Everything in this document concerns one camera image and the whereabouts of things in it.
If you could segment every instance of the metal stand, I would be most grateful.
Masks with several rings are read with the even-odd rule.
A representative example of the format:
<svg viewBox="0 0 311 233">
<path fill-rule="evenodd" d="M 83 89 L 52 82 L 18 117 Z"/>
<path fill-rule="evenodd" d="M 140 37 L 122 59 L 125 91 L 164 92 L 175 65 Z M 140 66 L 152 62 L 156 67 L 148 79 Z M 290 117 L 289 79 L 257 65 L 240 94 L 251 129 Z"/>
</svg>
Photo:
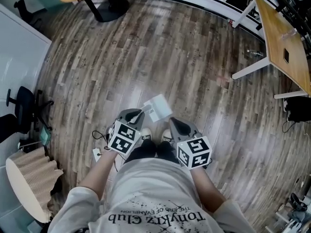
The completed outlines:
<svg viewBox="0 0 311 233">
<path fill-rule="evenodd" d="M 258 69 L 261 69 L 261 68 L 263 68 L 269 64 L 270 64 L 270 61 L 269 61 L 268 57 L 265 57 L 265 58 L 257 61 L 256 63 L 253 63 L 252 65 L 242 69 L 241 71 L 234 73 L 232 75 L 232 78 L 234 80 L 236 80 L 236 79 L 243 77 L 243 76 L 245 76 L 251 72 L 257 71 Z"/>
<path fill-rule="evenodd" d="M 130 7 L 127 0 L 108 0 L 97 9 L 92 0 L 84 0 L 99 22 L 109 22 L 123 16 Z"/>
</svg>

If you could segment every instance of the wrist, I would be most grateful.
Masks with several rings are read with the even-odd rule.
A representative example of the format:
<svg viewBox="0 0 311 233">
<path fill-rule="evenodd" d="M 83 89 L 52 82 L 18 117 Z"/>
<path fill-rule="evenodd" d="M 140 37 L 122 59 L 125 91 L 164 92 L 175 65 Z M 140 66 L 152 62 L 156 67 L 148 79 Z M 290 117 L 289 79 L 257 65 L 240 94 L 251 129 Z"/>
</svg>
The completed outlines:
<svg viewBox="0 0 311 233">
<path fill-rule="evenodd" d="M 105 159 L 112 159 L 115 160 L 115 158 L 118 156 L 118 152 L 110 150 L 110 151 L 105 151 L 102 155 L 104 156 Z"/>
</svg>

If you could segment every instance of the white table leg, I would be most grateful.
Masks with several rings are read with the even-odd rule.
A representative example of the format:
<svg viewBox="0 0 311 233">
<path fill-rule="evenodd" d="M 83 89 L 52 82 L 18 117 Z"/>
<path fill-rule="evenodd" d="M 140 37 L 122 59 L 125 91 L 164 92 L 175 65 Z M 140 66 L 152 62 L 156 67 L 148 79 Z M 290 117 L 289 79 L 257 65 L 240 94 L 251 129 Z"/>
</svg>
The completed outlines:
<svg viewBox="0 0 311 233">
<path fill-rule="evenodd" d="M 243 76 L 245 76 L 251 72 L 257 71 L 258 69 L 263 68 L 269 64 L 270 64 L 270 61 L 269 61 L 268 57 L 265 57 L 265 58 L 257 61 L 256 63 L 253 63 L 252 65 L 242 69 L 241 71 L 236 72 L 235 74 L 232 75 L 232 78 L 234 80 L 236 80 L 236 79 L 243 77 Z"/>
<path fill-rule="evenodd" d="M 275 233 L 274 231 L 270 230 L 268 226 L 265 226 L 265 228 L 269 233 Z"/>
<path fill-rule="evenodd" d="M 276 94 L 274 95 L 275 99 L 285 99 L 285 98 L 291 98 L 291 97 L 298 97 L 298 96 L 304 96 L 307 95 L 305 91 L 294 91 L 294 92 L 288 92 L 283 94 Z"/>
<path fill-rule="evenodd" d="M 232 23 L 232 27 L 236 28 L 239 25 L 239 23 L 243 20 L 243 18 L 246 17 L 246 15 L 251 12 L 251 10 L 255 7 L 255 5 L 256 5 L 255 0 L 252 0 L 246 7 L 246 9 L 244 9 L 244 11 L 242 12 L 241 17 Z"/>
</svg>

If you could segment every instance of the bottle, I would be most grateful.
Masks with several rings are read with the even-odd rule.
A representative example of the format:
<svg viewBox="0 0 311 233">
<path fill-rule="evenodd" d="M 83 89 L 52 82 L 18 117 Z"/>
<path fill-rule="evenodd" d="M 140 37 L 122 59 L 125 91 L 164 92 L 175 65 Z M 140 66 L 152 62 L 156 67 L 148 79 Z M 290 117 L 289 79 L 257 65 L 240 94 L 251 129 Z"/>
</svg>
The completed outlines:
<svg viewBox="0 0 311 233">
<path fill-rule="evenodd" d="M 259 51 L 255 51 L 255 50 L 246 50 L 248 53 L 252 54 L 252 55 L 256 55 L 256 56 L 263 56 L 263 54 Z"/>
<path fill-rule="evenodd" d="M 289 37 L 291 37 L 291 36 L 293 36 L 293 35 L 295 35 L 297 33 L 297 29 L 291 29 L 291 30 L 289 30 L 287 33 L 284 33 L 283 35 L 282 35 L 282 40 L 286 40 L 286 39 L 288 39 Z"/>
</svg>

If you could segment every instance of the small object on floor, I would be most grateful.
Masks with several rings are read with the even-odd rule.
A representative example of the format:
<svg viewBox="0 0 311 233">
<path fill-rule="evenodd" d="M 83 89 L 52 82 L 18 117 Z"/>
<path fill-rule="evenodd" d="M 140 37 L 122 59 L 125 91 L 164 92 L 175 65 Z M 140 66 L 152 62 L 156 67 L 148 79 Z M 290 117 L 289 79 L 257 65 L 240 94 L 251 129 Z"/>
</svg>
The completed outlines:
<svg viewBox="0 0 311 233">
<path fill-rule="evenodd" d="M 255 51 L 255 50 L 246 50 L 248 53 L 252 54 L 252 55 L 256 55 L 256 56 L 261 56 L 263 57 L 263 53 L 259 52 L 259 51 Z"/>
<path fill-rule="evenodd" d="M 173 143 L 173 138 L 171 135 L 171 131 L 169 129 L 166 129 L 162 133 L 161 142 L 168 141 L 169 143 Z"/>
<path fill-rule="evenodd" d="M 143 141 L 146 139 L 152 140 L 152 132 L 149 128 L 143 128 L 140 133 Z"/>
<path fill-rule="evenodd" d="M 163 94 L 145 102 L 141 110 L 150 116 L 152 122 L 157 122 L 173 113 Z"/>
<path fill-rule="evenodd" d="M 42 144 L 46 146 L 50 142 L 50 139 L 51 139 L 51 132 L 45 126 L 43 126 L 40 133 L 40 140 Z"/>
<path fill-rule="evenodd" d="M 102 152 L 99 148 L 93 149 L 93 156 L 94 156 L 95 162 L 98 162 L 101 155 L 102 155 Z"/>
</svg>

